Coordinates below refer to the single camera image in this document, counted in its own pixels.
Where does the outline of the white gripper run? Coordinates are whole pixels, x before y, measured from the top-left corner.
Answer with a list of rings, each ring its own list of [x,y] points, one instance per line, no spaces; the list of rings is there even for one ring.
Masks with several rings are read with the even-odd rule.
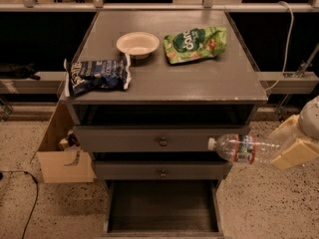
[[[312,138],[290,138],[305,134]],[[319,96],[309,101],[300,115],[286,119],[269,136],[278,143],[284,143],[278,155],[270,163],[281,170],[296,167],[319,157]]]

